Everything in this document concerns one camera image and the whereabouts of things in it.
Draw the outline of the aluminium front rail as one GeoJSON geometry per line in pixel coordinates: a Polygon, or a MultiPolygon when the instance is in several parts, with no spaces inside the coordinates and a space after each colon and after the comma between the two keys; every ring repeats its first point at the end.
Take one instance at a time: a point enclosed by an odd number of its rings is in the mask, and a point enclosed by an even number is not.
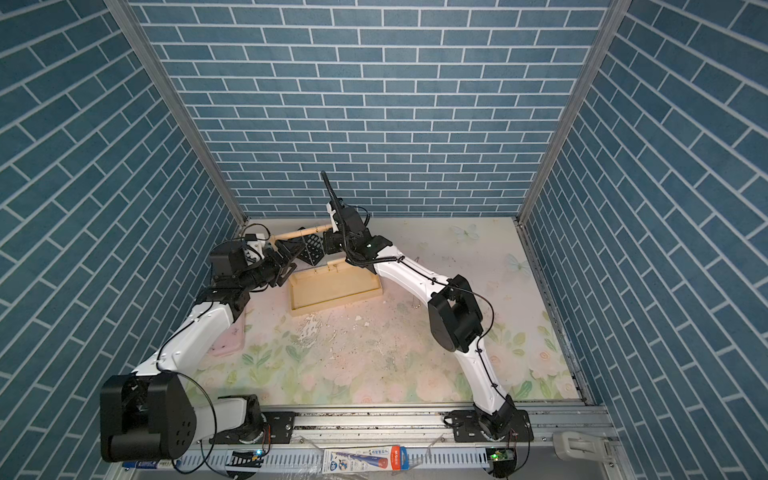
{"type": "MultiPolygon", "coordinates": [[[[423,405],[390,407],[267,407],[262,413],[296,413],[293,435],[283,445],[194,445],[173,460],[171,473],[211,473],[217,479],[254,479],[260,474],[318,474],[325,449],[404,446],[413,470],[478,469],[500,478],[530,478],[540,472],[550,478],[573,463],[578,471],[595,471],[599,479],[632,479],[634,473],[618,433],[603,407],[565,403],[528,403],[534,438],[523,442],[457,443],[443,417],[467,405],[423,405]],[[552,436],[576,431],[608,442],[610,463],[584,460],[563,461],[553,447],[552,436]]],[[[113,467],[114,479],[137,477],[141,470],[113,467]]]]}

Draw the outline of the black calculator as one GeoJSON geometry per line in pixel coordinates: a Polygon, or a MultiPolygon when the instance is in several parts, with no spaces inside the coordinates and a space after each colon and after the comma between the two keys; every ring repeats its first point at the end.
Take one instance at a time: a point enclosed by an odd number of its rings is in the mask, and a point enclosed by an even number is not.
{"type": "Polygon", "coordinates": [[[303,247],[298,258],[311,266],[317,266],[325,257],[324,243],[318,234],[301,236],[298,240],[303,247]]]}

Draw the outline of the toothpaste box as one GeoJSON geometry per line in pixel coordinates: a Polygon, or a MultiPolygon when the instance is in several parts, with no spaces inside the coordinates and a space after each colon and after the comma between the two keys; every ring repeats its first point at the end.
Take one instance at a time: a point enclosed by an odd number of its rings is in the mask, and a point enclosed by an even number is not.
{"type": "Polygon", "coordinates": [[[404,446],[355,447],[325,449],[321,473],[400,472],[410,468],[408,451],[404,446]]]}

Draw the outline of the blue marker pen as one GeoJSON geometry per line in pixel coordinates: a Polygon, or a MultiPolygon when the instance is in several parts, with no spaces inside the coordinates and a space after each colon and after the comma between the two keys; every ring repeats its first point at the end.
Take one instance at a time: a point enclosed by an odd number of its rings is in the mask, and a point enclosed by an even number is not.
{"type": "Polygon", "coordinates": [[[126,461],[122,463],[122,468],[126,470],[171,470],[175,468],[173,460],[150,460],[150,461],[126,461]]]}

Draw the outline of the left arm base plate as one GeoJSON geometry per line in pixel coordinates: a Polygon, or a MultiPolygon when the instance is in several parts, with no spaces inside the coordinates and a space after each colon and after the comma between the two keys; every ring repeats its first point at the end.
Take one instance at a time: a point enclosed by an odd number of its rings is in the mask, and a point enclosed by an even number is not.
{"type": "Polygon", "coordinates": [[[246,421],[243,425],[217,433],[214,445],[283,445],[292,439],[296,413],[274,411],[261,414],[256,422],[246,421]]]}

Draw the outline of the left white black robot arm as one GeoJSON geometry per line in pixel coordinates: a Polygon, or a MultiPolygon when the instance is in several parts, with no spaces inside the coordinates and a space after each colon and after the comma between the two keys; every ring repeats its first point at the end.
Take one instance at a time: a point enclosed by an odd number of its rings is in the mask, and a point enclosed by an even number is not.
{"type": "Polygon", "coordinates": [[[106,462],[181,458],[194,445],[253,444],[267,424],[256,395],[205,396],[192,405],[186,386],[200,361],[236,323],[252,294],[283,285],[303,245],[270,246],[255,235],[227,241],[209,254],[211,279],[180,327],[131,373],[100,391],[101,457],[106,462]]]}

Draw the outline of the white plastic bracket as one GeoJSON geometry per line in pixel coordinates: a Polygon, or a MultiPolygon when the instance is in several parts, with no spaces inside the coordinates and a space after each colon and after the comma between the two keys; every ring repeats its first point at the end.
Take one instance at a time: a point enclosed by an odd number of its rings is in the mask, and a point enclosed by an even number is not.
{"type": "Polygon", "coordinates": [[[563,461],[612,462],[608,442],[603,437],[576,431],[560,431],[552,436],[556,456],[563,461]]]}

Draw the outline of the wooden jewelry display stand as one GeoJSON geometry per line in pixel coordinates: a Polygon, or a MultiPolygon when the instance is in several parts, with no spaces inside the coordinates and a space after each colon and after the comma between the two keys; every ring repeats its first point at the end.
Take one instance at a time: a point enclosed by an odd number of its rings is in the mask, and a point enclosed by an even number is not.
{"type": "Polygon", "coordinates": [[[378,276],[340,258],[293,273],[288,291],[290,313],[300,316],[381,296],[383,287],[378,276]]]}

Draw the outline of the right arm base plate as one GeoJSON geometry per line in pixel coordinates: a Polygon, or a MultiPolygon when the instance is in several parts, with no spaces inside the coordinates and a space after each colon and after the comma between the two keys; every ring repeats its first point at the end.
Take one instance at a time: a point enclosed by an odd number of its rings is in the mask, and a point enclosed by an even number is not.
{"type": "Polygon", "coordinates": [[[476,408],[453,410],[443,417],[457,443],[529,442],[534,438],[528,412],[502,409],[493,415],[476,408]]]}

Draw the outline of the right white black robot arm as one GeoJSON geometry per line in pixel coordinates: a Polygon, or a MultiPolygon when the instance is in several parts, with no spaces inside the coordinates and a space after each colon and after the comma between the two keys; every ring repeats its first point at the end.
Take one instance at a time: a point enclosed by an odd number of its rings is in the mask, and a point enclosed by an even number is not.
{"type": "Polygon", "coordinates": [[[529,441],[527,413],[516,407],[501,385],[485,345],[489,330],[482,325],[478,302],[466,278],[440,275],[407,257],[389,239],[370,233],[355,207],[333,196],[326,205],[333,232],[330,244],[345,253],[346,262],[388,279],[426,306],[432,337],[457,359],[472,394],[480,430],[494,441],[529,441]]]}

